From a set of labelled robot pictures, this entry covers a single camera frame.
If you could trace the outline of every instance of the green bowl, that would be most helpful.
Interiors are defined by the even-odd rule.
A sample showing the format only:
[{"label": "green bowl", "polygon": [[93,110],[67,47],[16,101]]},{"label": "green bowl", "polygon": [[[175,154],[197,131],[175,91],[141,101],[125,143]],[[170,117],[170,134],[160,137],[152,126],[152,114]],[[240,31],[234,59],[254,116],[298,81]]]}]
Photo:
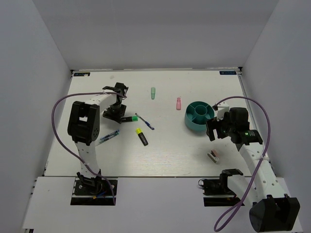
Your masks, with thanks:
[{"label": "green bowl", "polygon": [[213,108],[205,102],[196,101],[188,105],[185,113],[186,126],[194,131],[206,131],[206,122],[214,118]]}]

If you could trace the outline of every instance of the tabletop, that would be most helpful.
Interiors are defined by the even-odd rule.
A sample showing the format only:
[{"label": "tabletop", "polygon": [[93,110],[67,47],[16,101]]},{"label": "tabletop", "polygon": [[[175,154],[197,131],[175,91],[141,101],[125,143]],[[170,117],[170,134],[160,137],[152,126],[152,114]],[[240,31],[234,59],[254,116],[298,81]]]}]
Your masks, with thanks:
[{"label": "tabletop", "polygon": [[[206,132],[196,133],[185,125],[186,107],[194,101],[210,105],[229,96],[243,96],[237,75],[220,75],[219,71],[103,71],[89,76],[72,77],[69,94],[100,92],[116,82],[129,87],[125,117],[141,115],[155,128],[149,129],[141,120],[118,124],[101,117],[100,137],[115,130],[120,134],[96,147],[102,175],[108,177],[206,177],[218,176],[223,169],[238,168],[250,175],[247,165],[230,138],[210,142]],[[155,99],[151,99],[155,87]],[[176,110],[176,99],[182,108]],[[74,101],[86,101],[91,96],[66,100],[57,127],[61,140],[72,151],[77,148],[67,133],[69,115]],[[228,100],[230,107],[246,107],[242,99]],[[135,130],[141,128],[149,145],[144,146]],[[220,161],[215,164],[207,156],[217,150]],[[53,140],[45,176],[76,176],[80,162]]]}]

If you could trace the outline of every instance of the small green tube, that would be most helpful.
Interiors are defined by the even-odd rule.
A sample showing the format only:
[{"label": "small green tube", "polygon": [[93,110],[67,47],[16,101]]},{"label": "small green tube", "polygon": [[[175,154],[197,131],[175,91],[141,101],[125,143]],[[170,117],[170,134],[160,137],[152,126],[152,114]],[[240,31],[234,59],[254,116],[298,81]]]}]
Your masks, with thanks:
[{"label": "small green tube", "polygon": [[156,97],[156,88],[151,87],[151,99],[154,100]]}]

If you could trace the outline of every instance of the white panel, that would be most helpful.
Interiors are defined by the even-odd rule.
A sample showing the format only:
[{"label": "white panel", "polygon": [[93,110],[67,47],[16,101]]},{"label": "white panel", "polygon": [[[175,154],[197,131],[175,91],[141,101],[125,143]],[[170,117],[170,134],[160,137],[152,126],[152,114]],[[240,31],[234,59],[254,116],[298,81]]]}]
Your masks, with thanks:
[{"label": "white panel", "polygon": [[242,66],[277,0],[34,0],[70,69]]},{"label": "white panel", "polygon": [[[194,133],[185,125],[186,107],[194,101],[213,105],[228,96],[242,96],[237,75],[220,75],[219,71],[120,71],[92,72],[89,77],[73,77],[69,94],[98,92],[116,82],[129,87],[125,116],[138,113],[155,130],[141,120],[118,124],[101,118],[100,137],[117,129],[120,134],[96,147],[97,161],[105,176],[218,176],[223,169],[238,168],[250,175],[246,163],[230,138],[210,142],[206,132]],[[151,99],[151,87],[155,99]],[[176,110],[181,97],[182,110]],[[74,101],[86,101],[91,96],[67,99],[58,132],[63,142],[74,152],[77,148],[67,133]],[[244,100],[229,100],[232,107],[246,107]],[[149,145],[144,147],[135,129],[140,127]],[[212,149],[220,162],[207,156]],[[55,140],[48,159],[47,176],[76,176],[80,162]]]},{"label": "white panel", "polygon": [[16,233],[44,170],[51,109],[68,91],[70,71],[31,0],[0,1],[0,34],[0,226]]},{"label": "white panel", "polygon": [[[305,232],[310,223],[311,1],[282,0],[271,15],[243,69],[250,97],[267,110],[272,124],[269,156],[300,201]],[[266,121],[252,106],[263,136]]]},{"label": "white panel", "polygon": [[[40,233],[212,233],[228,209],[204,207],[199,178],[119,178],[116,206],[70,206],[74,179],[39,177],[23,227]],[[293,232],[300,231],[297,219]],[[221,232],[255,232],[249,208],[242,206]]]}]

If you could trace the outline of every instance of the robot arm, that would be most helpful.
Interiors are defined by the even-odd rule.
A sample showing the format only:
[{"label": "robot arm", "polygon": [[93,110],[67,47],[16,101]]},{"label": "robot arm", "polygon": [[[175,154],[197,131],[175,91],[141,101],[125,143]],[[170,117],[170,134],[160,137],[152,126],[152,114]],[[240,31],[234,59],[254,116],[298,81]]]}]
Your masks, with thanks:
[{"label": "robot arm", "polygon": [[[249,129],[248,111],[231,108],[226,102],[213,107],[217,117],[207,121],[210,141],[230,137],[245,160],[251,173],[262,158],[262,138],[258,131]],[[242,197],[248,182],[237,169],[224,170],[220,174],[220,186]],[[251,188],[244,204],[249,206],[250,221],[256,232],[290,231],[295,223],[300,205],[297,198],[290,198],[278,183],[269,161],[264,158],[254,180],[256,189]]]},{"label": "robot arm", "polygon": [[[128,87],[122,83],[116,83],[115,87],[104,87],[104,91],[111,90],[123,96]],[[96,174],[100,174],[95,151],[95,140],[100,132],[100,116],[121,123],[126,106],[122,104],[122,97],[116,95],[97,95],[86,102],[76,101],[71,108],[68,124],[68,134],[71,135],[79,156]],[[85,165],[81,163],[81,170],[77,173],[82,184],[89,189],[98,190],[101,178],[91,174]]]}]

